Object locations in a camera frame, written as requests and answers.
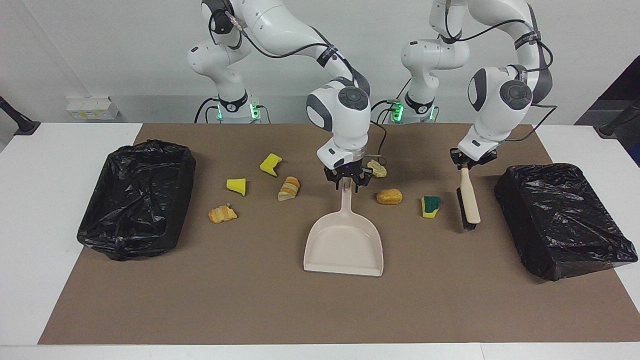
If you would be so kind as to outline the brown bread roll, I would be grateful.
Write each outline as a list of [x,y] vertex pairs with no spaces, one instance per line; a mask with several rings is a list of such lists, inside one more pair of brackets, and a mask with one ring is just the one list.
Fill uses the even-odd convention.
[[381,205],[398,205],[403,201],[403,194],[400,189],[381,189],[375,194],[376,201]]

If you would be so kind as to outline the beige handled black bristle brush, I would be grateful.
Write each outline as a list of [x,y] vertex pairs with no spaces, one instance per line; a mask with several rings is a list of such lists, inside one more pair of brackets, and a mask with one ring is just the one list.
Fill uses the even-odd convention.
[[465,230],[472,231],[482,220],[468,167],[462,166],[460,173],[461,182],[457,193],[461,207],[462,226]]

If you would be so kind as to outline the striped orange cream croissant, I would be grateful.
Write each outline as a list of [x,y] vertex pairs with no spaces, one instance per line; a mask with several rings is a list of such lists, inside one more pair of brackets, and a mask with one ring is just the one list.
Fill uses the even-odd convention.
[[300,187],[300,181],[296,177],[287,177],[278,192],[278,200],[282,202],[294,199],[297,196]]

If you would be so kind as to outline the green and yellow sponge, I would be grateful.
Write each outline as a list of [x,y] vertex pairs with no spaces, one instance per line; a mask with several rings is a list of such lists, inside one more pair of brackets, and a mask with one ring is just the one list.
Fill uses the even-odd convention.
[[442,198],[439,196],[423,196],[421,200],[422,217],[434,219],[441,208]]

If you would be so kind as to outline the beige plastic dustpan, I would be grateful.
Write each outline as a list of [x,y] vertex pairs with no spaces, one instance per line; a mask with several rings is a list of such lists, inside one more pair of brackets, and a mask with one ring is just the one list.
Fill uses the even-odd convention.
[[343,178],[339,189],[340,209],[311,226],[302,267],[307,272],[381,277],[384,253],[380,233],[369,219],[352,210],[352,178]]

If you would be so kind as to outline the notched yellow sponge piece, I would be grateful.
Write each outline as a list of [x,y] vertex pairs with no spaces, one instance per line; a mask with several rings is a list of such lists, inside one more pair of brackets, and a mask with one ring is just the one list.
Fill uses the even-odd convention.
[[278,173],[276,172],[276,168],[281,162],[282,158],[279,157],[279,155],[277,155],[276,153],[269,153],[259,165],[259,169],[263,171],[263,173],[277,178]]

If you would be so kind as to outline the orange croissant with broken end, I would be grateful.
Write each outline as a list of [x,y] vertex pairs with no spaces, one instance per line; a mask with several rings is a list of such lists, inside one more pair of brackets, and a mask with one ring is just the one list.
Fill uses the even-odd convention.
[[224,203],[208,211],[208,218],[214,224],[221,224],[238,218],[230,203]]

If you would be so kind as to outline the bin wrapped in black bag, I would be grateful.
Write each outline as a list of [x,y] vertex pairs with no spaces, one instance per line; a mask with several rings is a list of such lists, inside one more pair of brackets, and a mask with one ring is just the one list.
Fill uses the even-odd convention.
[[494,186],[522,265],[547,281],[639,260],[583,171],[567,162],[510,166]]

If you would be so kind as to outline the open bin with black bag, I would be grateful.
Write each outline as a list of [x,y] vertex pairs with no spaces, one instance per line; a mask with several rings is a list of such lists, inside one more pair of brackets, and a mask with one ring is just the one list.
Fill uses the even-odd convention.
[[173,250],[189,209],[195,167],[187,146],[158,139],[110,153],[78,226],[78,243],[115,261]]

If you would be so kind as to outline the brown table mat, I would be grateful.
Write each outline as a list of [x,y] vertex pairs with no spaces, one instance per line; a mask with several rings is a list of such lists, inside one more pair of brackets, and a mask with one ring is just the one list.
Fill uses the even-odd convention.
[[[83,249],[40,344],[366,344],[638,342],[640,313],[613,269],[544,281],[526,271],[494,186],[509,166],[548,164],[535,136],[508,143],[471,171],[482,217],[462,228],[450,148],[466,124],[390,125],[386,178],[353,196],[382,239],[382,276],[303,269],[307,235],[340,207],[316,151],[313,125],[145,124],[137,143],[192,151],[195,177],[178,246],[151,259],[110,260]],[[282,158],[278,177],[259,166]],[[287,177],[301,184],[278,200]],[[246,196],[226,188],[247,179]],[[399,189],[402,203],[377,192]],[[442,198],[422,217],[423,196]],[[238,218],[212,223],[231,204]]]

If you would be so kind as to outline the white wall socket box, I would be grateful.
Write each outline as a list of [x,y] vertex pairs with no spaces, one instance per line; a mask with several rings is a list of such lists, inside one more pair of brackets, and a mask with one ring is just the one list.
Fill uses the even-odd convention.
[[113,121],[120,110],[109,96],[67,96],[66,111],[75,120]]

